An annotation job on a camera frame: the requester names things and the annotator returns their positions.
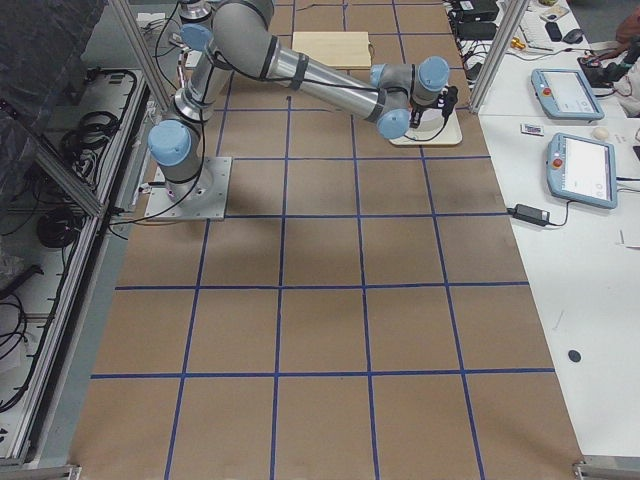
blue joint cap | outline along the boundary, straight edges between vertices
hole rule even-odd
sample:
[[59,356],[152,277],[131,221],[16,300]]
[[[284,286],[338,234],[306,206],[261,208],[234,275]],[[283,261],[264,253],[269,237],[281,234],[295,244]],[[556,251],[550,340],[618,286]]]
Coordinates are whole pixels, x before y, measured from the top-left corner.
[[401,137],[409,130],[409,110],[390,110],[378,119],[376,126],[380,135],[387,140]]
[[213,33],[206,27],[196,23],[187,23],[180,30],[182,41],[192,50],[204,52],[213,38]]
[[418,80],[430,92],[439,92],[449,81],[449,64],[442,57],[429,57],[418,67]]
[[189,155],[191,135],[187,127],[177,120],[164,120],[151,129],[147,143],[160,165],[173,167]]
[[386,67],[386,63],[381,63],[371,66],[371,73],[369,74],[369,83],[378,88],[380,86],[380,78],[382,77],[382,71]]

tablet screen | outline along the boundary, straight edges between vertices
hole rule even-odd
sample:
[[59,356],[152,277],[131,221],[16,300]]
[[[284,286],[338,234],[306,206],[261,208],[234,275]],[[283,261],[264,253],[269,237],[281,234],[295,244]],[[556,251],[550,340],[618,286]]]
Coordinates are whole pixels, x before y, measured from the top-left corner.
[[575,72],[544,72],[561,112],[594,113],[595,109]]
[[562,189],[587,197],[611,200],[607,147],[567,138],[565,152]]

tablet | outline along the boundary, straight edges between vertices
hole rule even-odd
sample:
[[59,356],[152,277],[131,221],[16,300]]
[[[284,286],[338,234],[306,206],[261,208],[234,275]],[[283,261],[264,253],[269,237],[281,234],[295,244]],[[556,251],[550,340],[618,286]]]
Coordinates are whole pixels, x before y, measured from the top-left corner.
[[599,120],[604,112],[581,70],[536,68],[531,72],[536,97],[548,117]]
[[557,133],[549,144],[547,183],[556,197],[615,208],[618,192],[613,145]]

metal base plate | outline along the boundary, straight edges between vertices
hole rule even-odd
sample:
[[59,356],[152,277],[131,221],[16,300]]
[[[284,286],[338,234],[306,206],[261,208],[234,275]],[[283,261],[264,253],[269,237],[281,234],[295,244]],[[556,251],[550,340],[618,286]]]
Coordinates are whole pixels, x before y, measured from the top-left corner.
[[460,122],[458,122],[458,115],[454,110],[447,126],[444,130],[433,140],[428,140],[438,133],[442,125],[431,127],[431,123],[421,123],[418,128],[410,128],[407,131],[405,137],[394,138],[389,140],[394,145],[399,146],[415,146],[415,145],[441,145],[452,146],[458,145],[462,141],[462,130],[460,129]]
[[[145,217],[150,217],[172,207],[167,212],[149,219],[150,221],[185,221],[185,220],[224,220],[227,209],[229,177],[231,175],[231,157],[205,157],[204,166],[213,176],[213,186],[202,198],[175,206],[164,187],[154,188],[149,196]],[[155,182],[164,182],[164,175],[158,168]]]

black mouse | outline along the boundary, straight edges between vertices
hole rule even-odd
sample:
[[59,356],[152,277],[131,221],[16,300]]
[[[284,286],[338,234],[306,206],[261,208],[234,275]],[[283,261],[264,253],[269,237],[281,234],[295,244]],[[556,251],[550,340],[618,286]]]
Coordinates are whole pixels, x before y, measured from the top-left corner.
[[574,28],[573,30],[569,30],[567,34],[562,37],[562,41],[565,43],[580,43],[582,38],[584,37],[584,33],[579,28]]

